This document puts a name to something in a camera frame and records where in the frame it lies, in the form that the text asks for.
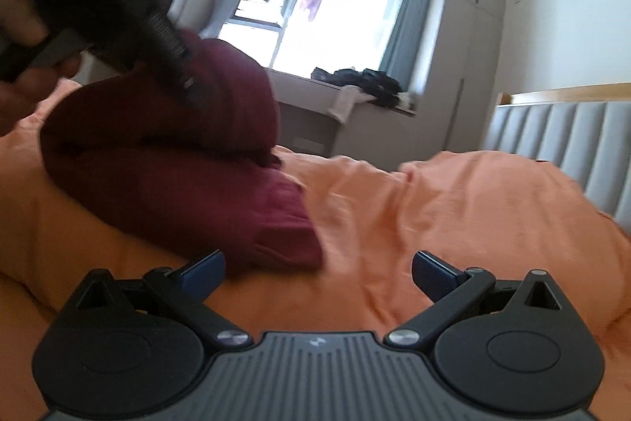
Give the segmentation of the person's left hand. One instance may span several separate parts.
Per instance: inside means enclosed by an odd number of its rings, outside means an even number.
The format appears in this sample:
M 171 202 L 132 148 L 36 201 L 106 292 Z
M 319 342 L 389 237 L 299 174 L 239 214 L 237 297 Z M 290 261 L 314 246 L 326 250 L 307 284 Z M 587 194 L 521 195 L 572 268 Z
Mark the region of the person's left hand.
M 32 115 L 62 78 L 73 78 L 81 66 L 77 53 L 50 66 L 34 66 L 36 48 L 48 30 L 30 0 L 1 0 L 1 32 L 11 41 L 1 58 L 1 136 Z

